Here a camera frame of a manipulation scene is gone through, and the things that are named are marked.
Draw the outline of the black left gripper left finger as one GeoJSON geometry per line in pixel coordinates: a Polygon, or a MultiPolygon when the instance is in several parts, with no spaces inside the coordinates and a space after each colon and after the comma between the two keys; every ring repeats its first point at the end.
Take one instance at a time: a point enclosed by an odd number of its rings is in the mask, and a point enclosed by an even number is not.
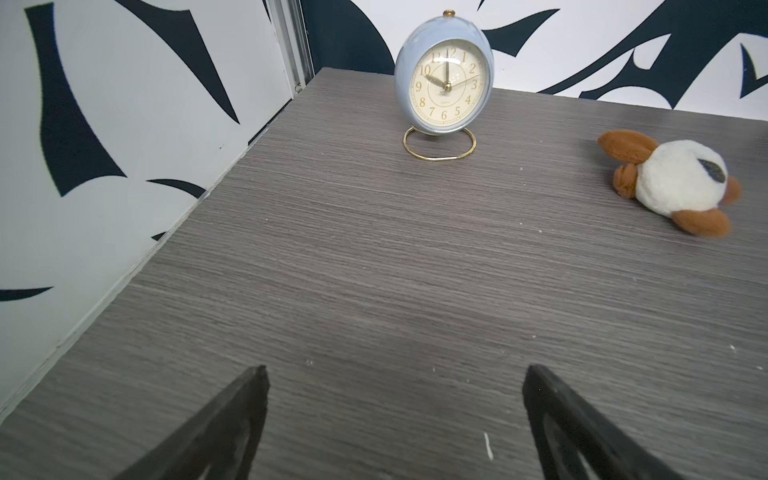
{"type": "Polygon", "coordinates": [[[268,411],[264,365],[250,367],[118,479],[247,479],[268,411]]]}

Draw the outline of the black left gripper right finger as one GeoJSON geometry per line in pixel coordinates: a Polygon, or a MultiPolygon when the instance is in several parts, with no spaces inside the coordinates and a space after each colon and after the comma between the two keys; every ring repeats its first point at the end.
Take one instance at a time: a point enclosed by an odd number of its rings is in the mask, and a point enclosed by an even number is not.
{"type": "Polygon", "coordinates": [[[680,479],[544,365],[531,364],[522,387],[532,436],[548,480],[680,479]]]}

